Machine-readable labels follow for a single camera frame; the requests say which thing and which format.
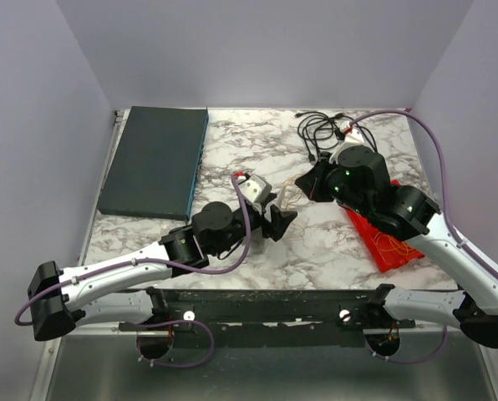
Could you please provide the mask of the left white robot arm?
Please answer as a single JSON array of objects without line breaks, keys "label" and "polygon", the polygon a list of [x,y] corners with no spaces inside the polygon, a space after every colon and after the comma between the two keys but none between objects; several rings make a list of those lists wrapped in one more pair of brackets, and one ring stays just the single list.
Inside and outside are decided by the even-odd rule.
[{"label": "left white robot arm", "polygon": [[249,202],[232,210],[214,201],[196,213],[187,226],[171,230],[159,241],[125,256],[92,265],[60,268],[55,261],[40,265],[28,287],[28,303],[36,341],[61,338],[92,322],[141,324],[153,315],[135,301],[118,302],[122,291],[146,282],[190,272],[210,275],[210,257],[239,245],[247,246],[254,231],[279,241],[297,217],[272,205],[268,210]]}]

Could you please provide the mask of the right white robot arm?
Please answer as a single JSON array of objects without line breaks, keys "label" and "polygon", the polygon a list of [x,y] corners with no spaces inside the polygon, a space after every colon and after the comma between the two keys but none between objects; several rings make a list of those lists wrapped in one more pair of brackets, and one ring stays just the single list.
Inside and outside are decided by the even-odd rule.
[{"label": "right white robot arm", "polygon": [[381,285],[375,307],[387,319],[420,320],[458,328],[469,339],[498,348],[498,266],[489,273],[475,246],[450,231],[436,202],[411,185],[392,184],[384,157],[363,145],[325,155],[295,181],[314,202],[336,202],[384,234],[403,241],[446,272],[460,289],[407,290]]}]

